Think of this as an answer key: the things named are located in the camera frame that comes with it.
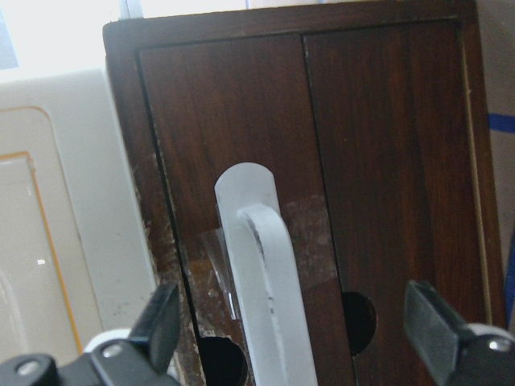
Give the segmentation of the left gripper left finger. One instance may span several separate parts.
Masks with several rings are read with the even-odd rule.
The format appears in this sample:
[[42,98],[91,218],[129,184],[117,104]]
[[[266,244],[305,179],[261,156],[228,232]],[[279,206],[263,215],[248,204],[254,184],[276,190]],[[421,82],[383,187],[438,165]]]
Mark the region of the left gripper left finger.
[[180,335],[179,289],[176,283],[159,285],[130,330],[128,340],[158,373],[165,373]]

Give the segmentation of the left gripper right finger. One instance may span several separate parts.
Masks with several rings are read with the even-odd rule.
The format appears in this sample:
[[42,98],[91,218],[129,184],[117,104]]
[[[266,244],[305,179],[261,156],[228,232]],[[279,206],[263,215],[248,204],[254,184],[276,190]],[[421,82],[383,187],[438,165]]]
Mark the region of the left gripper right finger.
[[459,355],[463,319],[425,281],[409,281],[405,292],[404,331],[437,385],[445,385]]

